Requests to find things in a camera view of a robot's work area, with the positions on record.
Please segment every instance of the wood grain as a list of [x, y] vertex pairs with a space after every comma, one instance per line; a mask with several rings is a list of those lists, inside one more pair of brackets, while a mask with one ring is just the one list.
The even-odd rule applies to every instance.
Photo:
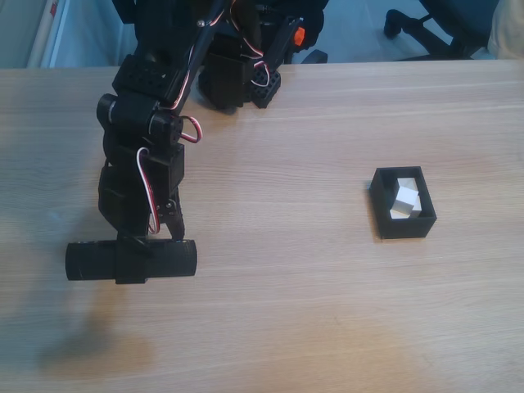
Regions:
[[[194, 278], [67, 282], [97, 212], [115, 69], [0, 71], [1, 392], [524, 391], [524, 63], [297, 65], [205, 129], [182, 185]], [[425, 240], [366, 185], [421, 165]]]

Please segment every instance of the small white block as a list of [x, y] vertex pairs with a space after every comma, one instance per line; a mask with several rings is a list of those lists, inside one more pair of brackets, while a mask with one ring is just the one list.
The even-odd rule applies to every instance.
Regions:
[[408, 219], [409, 215], [405, 215], [404, 213], [400, 213], [396, 210], [391, 209], [390, 210], [391, 218], [393, 219]]
[[422, 207], [420, 206], [420, 196], [417, 196], [417, 203], [415, 203], [415, 206], [413, 206], [413, 210], [411, 210], [411, 215], [409, 215], [409, 217], [412, 219], [417, 218], [421, 211]]
[[398, 178], [398, 186], [418, 191], [417, 181], [415, 180], [415, 178]]
[[392, 209], [398, 211], [399, 213], [410, 215], [415, 204], [417, 203], [417, 197], [418, 191], [399, 186], [399, 190], [396, 193], [396, 199]]

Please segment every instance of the cable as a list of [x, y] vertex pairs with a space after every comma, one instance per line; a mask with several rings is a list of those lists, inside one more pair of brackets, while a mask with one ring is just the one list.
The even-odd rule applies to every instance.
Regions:
[[202, 132], [202, 127], [200, 126], [200, 123], [198, 123], [198, 120], [191, 116], [180, 116], [180, 118], [191, 121], [196, 130], [196, 138], [192, 137], [191, 135], [187, 135], [186, 133], [181, 133], [180, 137], [191, 143], [199, 143], [199, 141], [202, 139], [204, 135]]
[[[217, 23], [219, 23], [219, 20], [220, 20], [220, 18], [222, 17], [223, 14], [224, 14], [224, 10], [222, 10], [222, 12], [220, 12], [219, 15], [214, 20], [211, 20], [211, 21], [207, 22], [206, 26], [214, 26]], [[189, 58], [187, 59], [187, 66], [191, 65], [191, 58], [193, 56], [193, 49], [194, 48], [195, 48], [195, 46], [193, 45], [191, 47], [191, 50], [189, 51]], [[182, 101], [183, 94], [186, 92], [187, 82], [189, 81], [189, 75], [190, 75], [190, 70], [187, 70], [186, 76], [183, 79], [182, 88], [180, 89], [180, 93], [178, 94], [178, 97], [174, 101], [173, 105], [170, 107], [170, 109], [172, 111], [177, 109], [178, 104], [180, 103], [180, 101]]]
[[140, 155], [143, 151], [146, 152], [146, 154], [149, 154], [149, 149], [147, 149], [146, 147], [140, 147], [137, 150], [137, 167], [138, 172], [140, 173], [140, 177], [142, 178], [142, 182], [144, 184], [144, 189], [146, 190], [147, 203], [149, 204], [151, 217], [153, 218], [153, 226], [151, 227], [151, 225], [149, 225], [149, 232], [155, 235], [158, 232], [160, 232], [160, 221], [158, 220], [158, 213], [156, 211], [155, 196], [153, 195], [151, 184], [147, 180], [147, 176], [142, 168], [142, 162], [140, 161]]
[[267, 88], [269, 86], [269, 80], [271, 79], [271, 75], [269, 73], [269, 66], [268, 66], [268, 64], [265, 61], [259, 61], [258, 63], [255, 63], [255, 65], [254, 65], [255, 68], [260, 67], [260, 66], [264, 66], [264, 68], [265, 68], [265, 73], [268, 76], [267, 82], [265, 84], [258, 84], [254, 80], [251, 80], [251, 82], [255, 86], [260, 86], [261, 88]]
[[[189, 66], [191, 64], [191, 57], [193, 55], [193, 49], [194, 49], [194, 45], [191, 47], [191, 50], [189, 51], [189, 58], [187, 59], [187, 66]], [[186, 92], [186, 87], [187, 87], [187, 82], [189, 81], [189, 74], [190, 74], [190, 71], [187, 70], [187, 73], [186, 73], [186, 76], [185, 78], [183, 79], [183, 83], [182, 83], [182, 88], [180, 89], [180, 93], [178, 94], [178, 97], [176, 100], [174, 100], [174, 103], [173, 105], [170, 107], [170, 109], [172, 111], [174, 111], [175, 109], [177, 109], [177, 106], [178, 104], [180, 103], [180, 101], [182, 101], [182, 97], [183, 97], [183, 94]]]
[[222, 15], [224, 14], [224, 11], [225, 11], [225, 10], [222, 10], [222, 12], [220, 12], [220, 14], [216, 17], [215, 20], [212, 20], [211, 22], [208, 22], [206, 25], [208, 25], [208, 26], [214, 26], [214, 25], [216, 25], [217, 23], [219, 23], [219, 20], [220, 20], [220, 18], [222, 17]]
[[233, 23], [233, 27], [235, 28], [235, 30], [241, 34], [242, 38], [244, 39], [244, 42], [246, 43], [246, 45], [249, 47], [250, 50], [253, 51], [253, 53], [255, 53], [258, 57], [250, 57], [250, 56], [246, 56], [246, 57], [249, 57], [250, 59], [255, 59], [255, 60], [258, 60], [258, 59], [261, 59], [262, 57], [264, 57], [264, 53], [260, 50], [260, 49], [257, 49], [256, 47], [253, 46], [253, 44], [251, 44], [246, 37], [244, 37], [244, 34], [241, 33], [240, 31], [240, 27], [238, 27], [237, 25], [237, 22], [235, 21], [235, 19], [233, 18], [233, 6], [235, 5], [235, 2], [237, 0], [233, 0], [231, 2], [231, 8], [229, 8], [229, 14], [231, 15], [231, 22]]

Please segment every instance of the gray floor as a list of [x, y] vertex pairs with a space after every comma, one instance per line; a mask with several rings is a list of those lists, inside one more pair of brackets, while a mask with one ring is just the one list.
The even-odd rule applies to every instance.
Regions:
[[[384, 20], [391, 8], [412, 17], [427, 14], [418, 0], [330, 0], [317, 44], [308, 51], [298, 53], [293, 62], [302, 62], [314, 49], [326, 52], [330, 63], [397, 61], [427, 54], [422, 45], [407, 34], [401, 33], [392, 40], [384, 36]], [[451, 37], [433, 20], [424, 25], [447, 43], [451, 42]], [[493, 57], [486, 50], [480, 50], [474, 58]]]

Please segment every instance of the robotic arm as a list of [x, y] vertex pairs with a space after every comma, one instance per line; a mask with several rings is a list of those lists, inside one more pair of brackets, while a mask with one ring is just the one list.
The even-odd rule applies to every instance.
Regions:
[[[180, 139], [196, 143], [202, 134], [196, 119], [180, 115], [190, 86], [205, 62], [201, 91], [217, 107], [246, 101], [266, 107], [280, 86], [276, 69], [293, 49], [300, 19], [284, 19], [264, 54], [253, 0], [113, 3], [124, 23], [134, 23], [138, 39], [113, 82], [116, 95], [105, 94], [97, 107], [106, 155], [98, 209], [118, 234], [114, 241], [70, 243], [67, 277], [144, 283], [191, 276], [197, 248], [183, 240], [178, 196], [184, 176]], [[183, 132], [185, 120], [196, 129], [195, 137]], [[148, 239], [161, 224], [172, 238]]]

